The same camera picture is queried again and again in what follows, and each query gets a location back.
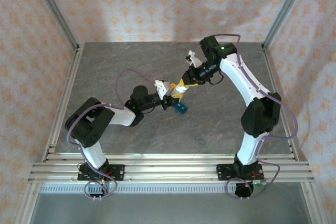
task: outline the stone-textured surface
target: stone-textured surface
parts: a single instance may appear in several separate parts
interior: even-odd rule
[[[177,83],[188,69],[184,58],[194,43],[171,42],[107,42],[86,43],[68,104],[66,119],[89,97],[118,104],[114,92],[118,73],[136,68],[151,80],[164,79]],[[260,44],[242,43],[244,61],[254,75],[269,89],[270,79]],[[197,49],[196,55],[205,60]],[[154,86],[137,74],[125,73],[119,82],[123,101],[129,99],[135,86],[144,84],[150,92]],[[157,107],[145,115],[136,127],[111,125],[101,138],[106,153],[236,153],[243,139],[240,117],[245,104],[225,76],[217,86],[205,84],[191,87],[183,103],[188,106],[184,115],[174,108],[163,111]],[[275,134],[284,135],[281,123]],[[61,130],[56,151],[77,152],[66,143],[66,131]],[[265,143],[262,153],[289,153],[287,141]]]

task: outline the patterned wallpaper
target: patterned wallpaper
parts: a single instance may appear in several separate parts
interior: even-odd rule
[[[270,47],[330,223],[336,220],[335,17],[336,0],[297,0]]]
[[[263,41],[284,0],[55,0],[78,43],[189,41],[241,33]]]
[[[44,0],[0,0],[0,223],[13,223],[73,52]]]

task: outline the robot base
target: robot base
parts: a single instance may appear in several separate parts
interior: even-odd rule
[[[249,171],[240,173],[237,175],[237,170],[235,169],[235,164],[219,164],[216,167],[218,180],[228,181],[231,178],[241,178],[248,181],[247,184],[250,186],[251,191],[245,183],[237,183],[235,195],[239,198],[250,197],[253,193],[254,187],[253,182],[256,180],[265,180],[263,168],[259,164],[254,164]]]
[[[124,171],[124,165],[104,165],[104,171],[102,172],[114,178],[116,181],[123,181]],[[92,171],[87,164],[80,165],[77,177],[78,181],[101,180],[103,178],[103,176]]]

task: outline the enclosure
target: enclosure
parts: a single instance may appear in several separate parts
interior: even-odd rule
[[[1,198],[3,223],[334,223],[336,0],[2,0]],[[255,77],[296,116],[298,134],[265,141],[260,158],[280,166],[256,199],[225,194],[218,164],[243,140],[246,106],[228,76],[191,87],[188,111],[158,107],[135,127],[110,125],[100,139],[125,165],[115,195],[83,195],[78,149],[65,121],[90,97],[123,106],[148,80],[178,84],[189,50],[213,34],[232,42]],[[220,75],[213,77],[220,80]],[[281,108],[275,136],[294,124]],[[277,168],[263,165],[265,181]],[[236,185],[231,183],[227,192]]]

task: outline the ventilation grille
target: ventilation grille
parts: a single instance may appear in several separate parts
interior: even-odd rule
[[[43,185],[40,193],[46,194],[78,194],[83,193],[84,185]],[[101,187],[98,185],[90,185],[88,193],[100,193]],[[236,190],[236,185],[228,186],[229,193]],[[162,184],[144,184],[144,185],[130,185],[119,184],[118,194],[206,194],[206,193],[224,193],[224,184],[197,184],[197,185],[162,185]]]

